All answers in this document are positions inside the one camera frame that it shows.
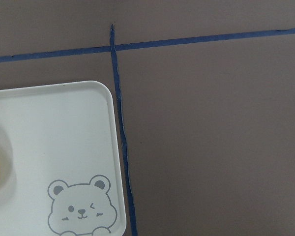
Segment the white rectangular bear tray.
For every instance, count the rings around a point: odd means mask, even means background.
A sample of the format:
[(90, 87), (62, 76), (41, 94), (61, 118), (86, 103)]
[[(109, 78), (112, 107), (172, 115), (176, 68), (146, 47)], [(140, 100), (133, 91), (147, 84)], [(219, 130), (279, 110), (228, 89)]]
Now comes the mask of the white rectangular bear tray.
[(126, 224), (108, 88), (0, 90), (0, 236), (121, 236)]

